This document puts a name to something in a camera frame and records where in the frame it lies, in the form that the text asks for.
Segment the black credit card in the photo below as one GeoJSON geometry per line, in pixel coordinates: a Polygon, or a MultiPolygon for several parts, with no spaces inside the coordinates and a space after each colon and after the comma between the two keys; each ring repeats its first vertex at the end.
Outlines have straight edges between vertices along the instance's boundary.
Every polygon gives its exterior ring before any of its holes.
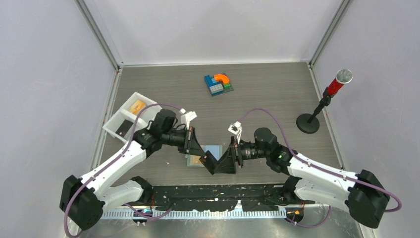
{"type": "Polygon", "coordinates": [[[200,162],[208,170],[211,175],[215,174],[215,169],[218,166],[218,160],[213,156],[213,154],[208,150],[200,157],[200,162]]]}

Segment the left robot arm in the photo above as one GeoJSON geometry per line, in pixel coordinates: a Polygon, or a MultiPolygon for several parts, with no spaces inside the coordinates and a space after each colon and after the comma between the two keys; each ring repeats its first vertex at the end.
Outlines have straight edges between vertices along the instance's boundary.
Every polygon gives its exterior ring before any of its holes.
{"type": "Polygon", "coordinates": [[[177,147],[181,154],[203,156],[205,153],[195,135],[191,120],[196,113],[180,111],[181,127],[174,124],[176,113],[161,109],[146,127],[135,131],[124,146],[92,171],[77,178],[70,175],[63,183],[60,209],[65,213],[64,224],[74,222],[82,231],[93,227],[107,211],[130,202],[147,205],[153,194],[152,186],[143,178],[131,178],[123,185],[113,184],[135,165],[146,160],[163,145],[177,147]]]}

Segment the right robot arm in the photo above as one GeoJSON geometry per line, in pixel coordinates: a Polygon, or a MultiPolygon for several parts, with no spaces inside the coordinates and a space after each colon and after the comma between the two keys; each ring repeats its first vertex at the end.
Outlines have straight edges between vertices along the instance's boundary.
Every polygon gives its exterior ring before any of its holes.
{"type": "Polygon", "coordinates": [[[236,165],[245,160],[265,158],[275,172],[288,175],[283,198],[288,203],[308,200],[341,209],[360,224],[376,229],[385,213],[390,196],[370,171],[359,173],[335,169],[313,161],[277,141],[266,127],[254,132],[254,142],[236,140],[220,159],[206,153],[207,167],[212,174],[235,174],[236,165]]]}

